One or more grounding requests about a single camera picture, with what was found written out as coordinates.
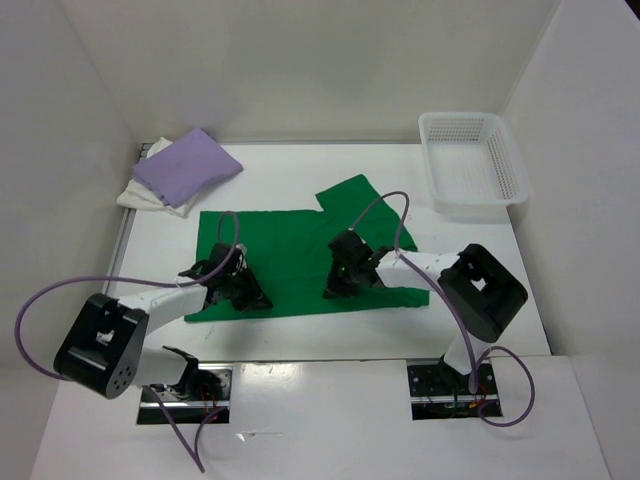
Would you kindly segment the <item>purple t shirt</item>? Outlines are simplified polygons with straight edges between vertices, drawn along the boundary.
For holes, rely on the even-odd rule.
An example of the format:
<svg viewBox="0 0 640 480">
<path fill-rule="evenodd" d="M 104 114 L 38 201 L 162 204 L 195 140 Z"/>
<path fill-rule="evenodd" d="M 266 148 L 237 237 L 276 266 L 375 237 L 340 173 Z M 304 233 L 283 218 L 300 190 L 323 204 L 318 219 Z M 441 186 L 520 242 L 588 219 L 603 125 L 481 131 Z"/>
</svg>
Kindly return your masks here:
<svg viewBox="0 0 640 480">
<path fill-rule="evenodd" d="M 173 208 L 224 182 L 243 166 L 204 130 L 196 128 L 133 167 L 133 178 Z"/>
</svg>

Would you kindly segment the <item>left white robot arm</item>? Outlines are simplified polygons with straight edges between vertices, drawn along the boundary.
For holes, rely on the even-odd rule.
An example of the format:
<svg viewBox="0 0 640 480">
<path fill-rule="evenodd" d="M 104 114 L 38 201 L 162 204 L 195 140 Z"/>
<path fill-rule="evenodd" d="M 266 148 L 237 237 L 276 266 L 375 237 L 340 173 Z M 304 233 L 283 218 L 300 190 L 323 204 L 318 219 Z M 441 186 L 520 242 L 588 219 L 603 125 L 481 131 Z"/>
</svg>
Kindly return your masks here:
<svg viewBox="0 0 640 480">
<path fill-rule="evenodd" d="M 164 385 L 189 399 L 213 384 L 200 361 L 179 348 L 145 345 L 148 334 L 180 318 L 228 302 L 240 313 L 268 310 L 272 301 L 245 262 L 225 266 L 212 278 L 208 261 L 178 274 L 193 286 L 159 288 L 119 299 L 95 294 L 82 307 L 54 359 L 54 370 L 106 399 L 128 387 Z"/>
</svg>

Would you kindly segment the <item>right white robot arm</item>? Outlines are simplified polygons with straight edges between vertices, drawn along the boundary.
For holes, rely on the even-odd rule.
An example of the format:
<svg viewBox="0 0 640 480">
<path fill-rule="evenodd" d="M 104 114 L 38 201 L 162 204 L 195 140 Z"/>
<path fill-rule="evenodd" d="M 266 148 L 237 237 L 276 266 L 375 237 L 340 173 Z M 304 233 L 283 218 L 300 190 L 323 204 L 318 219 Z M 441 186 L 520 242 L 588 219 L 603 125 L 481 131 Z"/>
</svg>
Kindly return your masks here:
<svg viewBox="0 0 640 480">
<path fill-rule="evenodd" d="M 442 357 L 439 382 L 460 393 L 477 378 L 480 356 L 495 344 L 528 300 L 528 292 L 485 247 L 470 244 L 459 253 L 429 254 L 382 247 L 360 239 L 329 244 L 332 263 L 323 296 L 353 297 L 365 289 L 417 289 L 438 295 L 460 335 Z"/>
</svg>

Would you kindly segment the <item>green t shirt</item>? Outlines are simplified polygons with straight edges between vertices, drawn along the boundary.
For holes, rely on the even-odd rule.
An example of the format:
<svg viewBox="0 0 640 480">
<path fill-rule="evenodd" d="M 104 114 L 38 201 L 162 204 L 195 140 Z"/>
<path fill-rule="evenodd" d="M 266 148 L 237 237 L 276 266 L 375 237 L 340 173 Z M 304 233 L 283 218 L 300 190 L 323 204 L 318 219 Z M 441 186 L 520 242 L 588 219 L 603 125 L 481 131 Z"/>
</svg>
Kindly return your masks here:
<svg viewBox="0 0 640 480">
<path fill-rule="evenodd" d="M 239 312 L 224 301 L 185 321 L 195 324 L 427 306 L 429 293 L 413 288 L 364 288 L 355 297 L 323 297 L 331 266 L 329 242 L 378 197 L 360 174 L 317 193 L 320 211 L 239 212 L 239 240 L 247 248 L 248 266 L 273 307 Z"/>
</svg>

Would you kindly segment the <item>white t shirt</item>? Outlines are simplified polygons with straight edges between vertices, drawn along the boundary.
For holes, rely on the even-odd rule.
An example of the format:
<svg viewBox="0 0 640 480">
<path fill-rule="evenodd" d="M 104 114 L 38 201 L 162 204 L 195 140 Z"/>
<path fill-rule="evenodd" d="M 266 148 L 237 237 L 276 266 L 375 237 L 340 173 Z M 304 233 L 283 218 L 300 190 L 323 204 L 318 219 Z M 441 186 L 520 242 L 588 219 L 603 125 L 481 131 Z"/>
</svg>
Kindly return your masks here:
<svg viewBox="0 0 640 480">
<path fill-rule="evenodd" d="M 165 137 L 160 137 L 160 139 L 151 144 L 148 149 L 144 150 L 144 154 L 142 159 L 139 160 L 139 163 L 155 156 L 162 150 L 172 146 L 174 143 L 182 143 L 182 140 L 183 139 L 181 138 L 180 140 L 173 142 Z M 183 205 L 179 207 L 172 207 L 169 204 L 165 205 L 156 193 L 132 177 L 125 190 L 117 197 L 116 203 L 121 207 L 133 210 L 151 212 L 162 211 L 180 218 L 185 218 L 196 203 L 199 195 L 199 193 L 195 193 Z"/>
</svg>

